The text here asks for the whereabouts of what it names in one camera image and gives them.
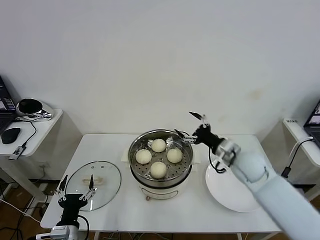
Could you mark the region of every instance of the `metal steamer tray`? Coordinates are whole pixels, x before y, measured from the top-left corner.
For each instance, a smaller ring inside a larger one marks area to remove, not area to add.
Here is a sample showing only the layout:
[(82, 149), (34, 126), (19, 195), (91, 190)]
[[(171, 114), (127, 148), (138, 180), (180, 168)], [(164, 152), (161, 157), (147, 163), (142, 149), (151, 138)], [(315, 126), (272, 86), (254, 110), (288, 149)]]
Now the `metal steamer tray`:
[[(166, 142), (163, 152), (154, 152), (151, 149), (153, 140), (162, 139)], [(170, 149), (178, 148), (182, 151), (182, 160), (178, 163), (171, 163), (167, 159)], [(147, 164), (140, 164), (136, 161), (136, 153), (141, 149), (150, 151), (152, 158)], [(167, 189), (183, 182), (189, 175), (192, 168), (193, 149), (189, 143), (184, 143), (174, 131), (157, 129), (145, 132), (140, 135), (130, 146), (128, 159), (131, 172), (135, 178), (147, 187), (156, 189)], [(155, 179), (150, 174), (150, 167), (155, 162), (162, 162), (166, 165), (167, 172), (163, 178)]]

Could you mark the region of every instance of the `white table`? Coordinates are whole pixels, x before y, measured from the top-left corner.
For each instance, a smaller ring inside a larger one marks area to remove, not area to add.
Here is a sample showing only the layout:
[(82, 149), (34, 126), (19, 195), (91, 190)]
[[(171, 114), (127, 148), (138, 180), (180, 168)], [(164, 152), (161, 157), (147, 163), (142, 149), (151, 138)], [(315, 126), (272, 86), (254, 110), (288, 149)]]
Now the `white table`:
[[(54, 109), (54, 116), (51, 120), (33, 123), (36, 128), (36, 134), (27, 142), (26, 149), (21, 156), (29, 157), (35, 153), (52, 127), (61, 117), (62, 113), (63, 111), (61, 109)], [(0, 142), (0, 168), (18, 184), (20, 184), (25, 190), (32, 194), (38, 201), (44, 202), (46, 199), (46, 196), (42, 193), (44, 189), (37, 188), (28, 180), (25, 174), (16, 167), (13, 160), (8, 160), (8, 157), (16, 150), (16, 148), (21, 146), (34, 133), (35, 130), (29, 122), (13, 122), (7, 129), (11, 128), (21, 128), (21, 132), (16, 141), (13, 143), (3, 144)]]
[[(304, 123), (305, 122), (299, 118), (285, 118), (283, 120), (284, 126), (288, 129), (288, 131), (297, 142), (310, 136), (304, 130)], [(307, 141), (301, 145), (301, 149), (306, 154), (311, 163), (320, 168), (320, 148), (314, 142)]]
[[(298, 142), (309, 137), (308, 133), (304, 130), (304, 123), (305, 119), (302, 118), (285, 118), (283, 119), (284, 126), (288, 129), (291, 133), (293, 138)], [(310, 162), (314, 164), (316, 167), (320, 168), (320, 148), (312, 141), (307, 141), (301, 145), (301, 149), (308, 157)], [(315, 182), (316, 186), (310, 189), (306, 194), (305, 197), (311, 201), (320, 195), (320, 180)]]
[[(145, 200), (128, 165), (121, 162), (124, 151), (137, 135), (87, 134), (83, 136), (64, 175), (71, 176), (81, 166), (93, 161), (109, 161), (121, 172), (122, 183), (116, 197), (100, 209), (83, 212), (90, 230), (97, 232), (157, 233), (270, 233), (281, 230), (260, 208), (251, 213), (229, 210), (209, 193), (205, 170), (209, 164), (208, 148), (198, 145), (200, 164), (189, 176), (186, 190), (167, 200)], [(253, 135), (228, 136), (243, 150), (264, 153)], [(52, 228), (60, 220), (62, 208), (54, 196), (41, 220), (43, 228)], [(80, 220), (80, 230), (86, 225)]]

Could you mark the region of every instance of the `wall outlet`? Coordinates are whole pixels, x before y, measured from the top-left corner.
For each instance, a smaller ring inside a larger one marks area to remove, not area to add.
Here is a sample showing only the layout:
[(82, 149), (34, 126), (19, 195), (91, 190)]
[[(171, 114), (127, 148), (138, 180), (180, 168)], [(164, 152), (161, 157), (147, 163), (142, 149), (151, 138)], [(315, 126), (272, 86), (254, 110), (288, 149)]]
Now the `wall outlet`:
[(47, 161), (36, 161), (36, 164), (39, 168), (50, 168), (50, 165)]

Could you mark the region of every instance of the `glass lid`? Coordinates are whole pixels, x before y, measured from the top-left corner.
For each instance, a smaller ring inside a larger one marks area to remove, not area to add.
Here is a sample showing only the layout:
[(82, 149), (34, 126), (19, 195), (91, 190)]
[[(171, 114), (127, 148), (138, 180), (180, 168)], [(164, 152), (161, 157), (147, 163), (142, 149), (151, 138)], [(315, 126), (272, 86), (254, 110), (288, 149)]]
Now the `glass lid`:
[(80, 211), (93, 211), (109, 203), (117, 194), (121, 185), (119, 169), (108, 161), (94, 161), (79, 168), (69, 179), (66, 194), (86, 194), (93, 175), (95, 195)]

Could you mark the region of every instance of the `computer mouse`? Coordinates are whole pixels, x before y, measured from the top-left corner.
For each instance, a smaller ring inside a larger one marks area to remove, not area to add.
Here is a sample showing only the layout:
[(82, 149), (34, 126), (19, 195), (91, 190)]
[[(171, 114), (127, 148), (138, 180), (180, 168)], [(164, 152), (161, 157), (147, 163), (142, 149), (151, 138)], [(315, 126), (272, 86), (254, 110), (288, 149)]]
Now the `computer mouse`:
[(1, 135), (2, 143), (3, 144), (13, 143), (17, 139), (20, 131), (21, 131), (21, 128), (19, 128), (19, 127), (10, 128), (8, 130), (5, 130)]

